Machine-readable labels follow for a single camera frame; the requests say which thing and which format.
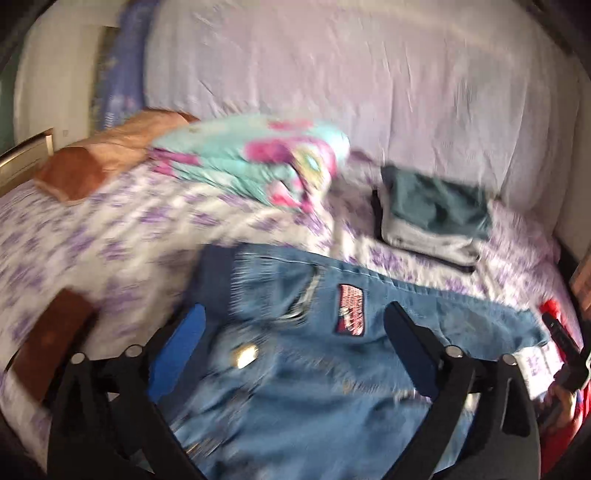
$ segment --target hand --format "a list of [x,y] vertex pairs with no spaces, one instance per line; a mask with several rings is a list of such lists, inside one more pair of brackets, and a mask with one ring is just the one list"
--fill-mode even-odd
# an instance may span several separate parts
[[554,398],[558,398],[560,401],[562,405],[562,411],[560,412],[560,416],[557,418],[554,425],[548,428],[548,433],[550,434],[555,433],[556,430],[563,429],[573,421],[574,408],[576,406],[575,394],[561,387],[556,382],[552,382],[548,387],[548,394],[544,399],[544,407],[549,408]]

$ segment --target jacket patch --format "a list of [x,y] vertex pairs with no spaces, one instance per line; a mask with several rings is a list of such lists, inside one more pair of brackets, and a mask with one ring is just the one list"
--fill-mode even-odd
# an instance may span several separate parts
[[339,320],[337,333],[362,336],[365,331],[363,318],[363,290],[353,285],[341,284],[339,302]]

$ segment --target wall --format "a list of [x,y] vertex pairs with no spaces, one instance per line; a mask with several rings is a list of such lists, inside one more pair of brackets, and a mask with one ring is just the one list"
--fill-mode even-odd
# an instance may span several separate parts
[[591,80],[579,65],[581,100],[573,161],[555,235],[580,260],[591,243]]
[[117,26],[125,0],[58,0],[27,34],[18,68],[17,142],[54,129],[55,148],[90,132],[90,100],[103,26]]
[[22,45],[19,45],[0,73],[0,155],[14,147],[14,128],[12,126],[14,84],[17,79],[21,50]]

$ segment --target blue plastic part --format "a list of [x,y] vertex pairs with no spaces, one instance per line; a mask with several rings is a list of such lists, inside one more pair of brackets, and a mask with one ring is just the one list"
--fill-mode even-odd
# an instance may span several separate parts
[[205,331],[205,308],[196,304],[150,365],[148,396],[154,403],[174,389]]

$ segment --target pillow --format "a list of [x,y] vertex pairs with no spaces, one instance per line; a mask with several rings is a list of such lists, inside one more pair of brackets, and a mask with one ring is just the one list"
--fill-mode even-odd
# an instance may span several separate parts
[[183,113],[147,110],[85,140],[62,148],[35,173],[35,185],[74,204],[147,158],[147,147],[166,132],[197,120]]

